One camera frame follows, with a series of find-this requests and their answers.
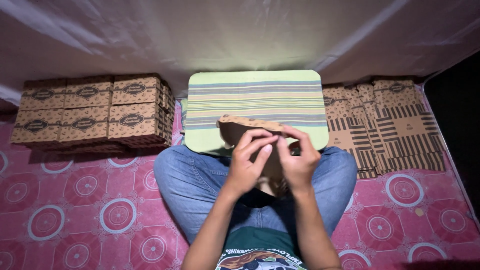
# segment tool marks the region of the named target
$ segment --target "t-shirt print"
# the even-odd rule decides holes
[[[226,249],[216,270],[306,270],[303,264],[290,253],[269,249]]]

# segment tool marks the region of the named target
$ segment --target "white plastic sheet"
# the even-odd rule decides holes
[[[323,83],[428,75],[480,44],[477,0],[2,0],[0,98],[25,80],[314,69]]]

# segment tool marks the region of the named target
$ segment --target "pink patterned vinyl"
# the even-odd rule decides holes
[[[175,107],[173,140],[181,135]],[[0,270],[179,270],[187,242],[153,176],[156,153],[124,158],[31,153],[0,123]],[[448,160],[358,180],[332,240],[345,270],[480,259],[480,234]]]

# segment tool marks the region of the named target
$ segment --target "printed logo on box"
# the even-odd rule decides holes
[[[139,83],[133,83],[122,88],[122,91],[130,95],[136,95],[138,93],[142,93],[146,88],[147,87]]]
[[[390,92],[398,94],[398,93],[402,92],[403,90],[405,90],[405,85],[399,84],[399,83],[394,83],[388,88],[388,90],[390,90]]]
[[[335,101],[335,98],[324,96],[324,105],[327,107],[333,105]]]
[[[76,128],[79,130],[87,130],[88,128],[94,126],[96,124],[96,120],[90,117],[82,117],[76,121],[74,121],[71,126],[72,128]]]
[[[41,89],[38,91],[33,92],[31,95],[32,98],[40,101],[47,100],[55,95],[55,92],[53,92],[50,89]]]
[[[39,132],[44,130],[48,127],[48,123],[43,121],[42,119],[35,119],[24,124],[23,128],[31,133]]]
[[[144,117],[140,114],[129,113],[119,119],[119,123],[125,126],[134,127],[143,122]]]
[[[99,92],[100,90],[95,87],[85,86],[75,91],[75,95],[81,98],[91,98]]]

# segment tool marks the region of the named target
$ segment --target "lap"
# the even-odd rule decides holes
[[[162,151],[154,172],[162,197],[191,243],[228,174],[228,158],[200,155],[185,146]],[[328,147],[312,178],[317,204],[329,235],[348,204],[356,181],[354,158]],[[266,227],[295,234],[293,200],[285,197],[270,206],[250,208],[237,203],[230,231],[243,226]]]

